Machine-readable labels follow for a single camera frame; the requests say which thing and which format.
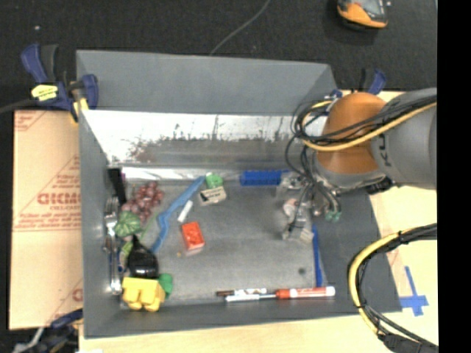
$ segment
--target blue tape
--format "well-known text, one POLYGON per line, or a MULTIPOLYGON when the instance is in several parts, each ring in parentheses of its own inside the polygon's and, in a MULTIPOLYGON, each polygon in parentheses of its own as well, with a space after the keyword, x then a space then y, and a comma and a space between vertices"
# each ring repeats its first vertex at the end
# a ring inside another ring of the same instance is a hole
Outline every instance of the blue tape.
POLYGON ((424 315, 422 307, 428 306, 427 298, 425 296, 419 296, 417 294, 417 290, 412 279, 411 269, 407 265, 404 267, 404 269, 406 270, 407 279, 412 289, 412 296, 400 297, 400 305, 402 306, 402 308, 410 307, 412 309, 412 312, 414 313, 414 316, 424 315))
POLYGON ((315 224, 312 224, 311 228, 314 236, 312 237, 312 249, 314 253, 314 271, 316 275, 316 286, 320 287, 324 285, 324 279, 322 278, 321 260, 319 254, 319 239, 317 237, 317 228, 315 224))

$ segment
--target marker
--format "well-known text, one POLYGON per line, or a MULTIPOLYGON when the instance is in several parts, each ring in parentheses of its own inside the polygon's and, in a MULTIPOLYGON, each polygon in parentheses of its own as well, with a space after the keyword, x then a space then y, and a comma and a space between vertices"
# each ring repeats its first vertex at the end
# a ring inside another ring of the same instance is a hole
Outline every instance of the marker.
POLYGON ((336 294, 333 286, 302 289, 278 289, 274 293, 229 293, 226 302, 258 301, 261 299, 328 298, 336 294))
POLYGON ((275 295, 277 299, 333 297, 336 295, 336 289, 333 286, 303 289, 279 289, 275 291, 275 295))

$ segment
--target orange device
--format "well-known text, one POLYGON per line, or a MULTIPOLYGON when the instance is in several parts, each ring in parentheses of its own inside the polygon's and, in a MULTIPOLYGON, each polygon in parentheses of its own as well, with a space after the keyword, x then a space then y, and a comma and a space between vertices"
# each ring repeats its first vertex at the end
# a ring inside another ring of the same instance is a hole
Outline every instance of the orange device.
POLYGON ((343 22, 354 28, 382 29, 388 24, 383 0, 335 0, 343 22))

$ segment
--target orange lego brick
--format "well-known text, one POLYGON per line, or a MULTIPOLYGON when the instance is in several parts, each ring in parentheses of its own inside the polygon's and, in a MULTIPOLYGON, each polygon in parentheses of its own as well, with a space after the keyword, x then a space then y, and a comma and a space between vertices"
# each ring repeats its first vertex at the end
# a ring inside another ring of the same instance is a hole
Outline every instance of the orange lego brick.
POLYGON ((205 239, 199 228, 199 224, 194 222, 188 222, 182 225, 182 235, 185 241, 185 247, 187 250, 201 249, 205 245, 205 239))

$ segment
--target metal tool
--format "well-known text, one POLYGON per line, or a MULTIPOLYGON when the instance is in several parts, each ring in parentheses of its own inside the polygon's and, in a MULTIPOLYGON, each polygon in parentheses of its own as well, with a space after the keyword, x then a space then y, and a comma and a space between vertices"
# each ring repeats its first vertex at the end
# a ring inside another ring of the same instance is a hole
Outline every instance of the metal tool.
POLYGON ((121 278, 118 272, 118 246, 116 244, 115 226, 118 223, 119 200, 117 196, 110 197, 105 205, 105 229, 106 237, 104 250, 110 257, 110 286, 111 293, 115 296, 121 294, 121 278))

